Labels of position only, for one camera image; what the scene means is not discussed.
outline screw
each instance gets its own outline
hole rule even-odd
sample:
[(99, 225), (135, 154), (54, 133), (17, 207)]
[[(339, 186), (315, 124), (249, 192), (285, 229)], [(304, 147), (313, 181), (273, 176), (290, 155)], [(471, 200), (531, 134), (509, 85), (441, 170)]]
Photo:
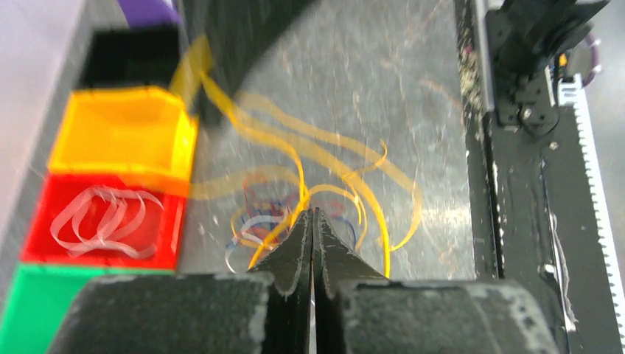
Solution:
[(528, 119), (531, 116), (531, 108), (523, 109), (523, 119)]

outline floor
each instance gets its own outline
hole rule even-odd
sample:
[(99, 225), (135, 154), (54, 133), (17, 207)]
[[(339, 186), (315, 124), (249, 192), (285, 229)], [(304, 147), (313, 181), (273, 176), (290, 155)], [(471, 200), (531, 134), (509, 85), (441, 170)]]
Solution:
[[(98, 3), (102, 6), (101, 11), (114, 8), (109, 6), (108, 0), (99, 0)], [(3, 48), (0, 80), (6, 83), (0, 88), (0, 117), (4, 119), (0, 139), (0, 148), (4, 151), (0, 155), (0, 237), (6, 234), (10, 211), (24, 183), (24, 176), (31, 169), (28, 162), (40, 134), (39, 129), (33, 127), (43, 126), (52, 100), (51, 92), (61, 75), (63, 59), (70, 47), (71, 34), (78, 26), (77, 17), (82, 6), (83, 1), (77, 0), (50, 0), (44, 3), (36, 0), (0, 0), (0, 7), (4, 9), (0, 12), (0, 33), (3, 33), (0, 36), (0, 47)], [(625, 219), (621, 217), (625, 211), (625, 194), (619, 180), (625, 171), (625, 158), (618, 151), (625, 148), (625, 139), (620, 136), (625, 123), (618, 115), (625, 111), (622, 100), (625, 87), (618, 79), (625, 80), (625, 68), (619, 65), (625, 55), (625, 49), (619, 45), (624, 33), (621, 21), (624, 15), (625, 1), (612, 1), (594, 19), (595, 34), (603, 41), (600, 53), (604, 73), (588, 89), (610, 219), (621, 258), (625, 257)], [(55, 131), (43, 133), (55, 135)], [(375, 148), (377, 138), (367, 137), (371, 147)], [(27, 229), (27, 220), (21, 229)], [(7, 247), (14, 252), (19, 245), (11, 247), (6, 242), (2, 243), (2, 251), (8, 251)], [(183, 266), (188, 266), (190, 271), (200, 270), (195, 269), (199, 267), (196, 266), (198, 263), (185, 264), (183, 262)], [(625, 262), (621, 262), (621, 269), (625, 269), (624, 266)], [(0, 274), (0, 278), (7, 280), (10, 274)]]

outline purple cable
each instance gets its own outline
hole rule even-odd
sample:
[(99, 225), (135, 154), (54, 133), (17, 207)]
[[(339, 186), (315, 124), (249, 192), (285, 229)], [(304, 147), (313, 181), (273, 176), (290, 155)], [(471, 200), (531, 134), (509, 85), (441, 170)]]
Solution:
[(586, 38), (584, 38), (584, 42), (588, 49), (590, 50), (590, 73), (588, 76), (583, 79), (582, 85), (588, 86), (595, 79), (595, 75), (601, 70), (601, 65), (599, 64), (599, 49), (597, 49), (598, 41), (595, 39), (595, 36), (592, 33), (588, 33)]
[(130, 27), (178, 24), (179, 14), (164, 0), (117, 0)]

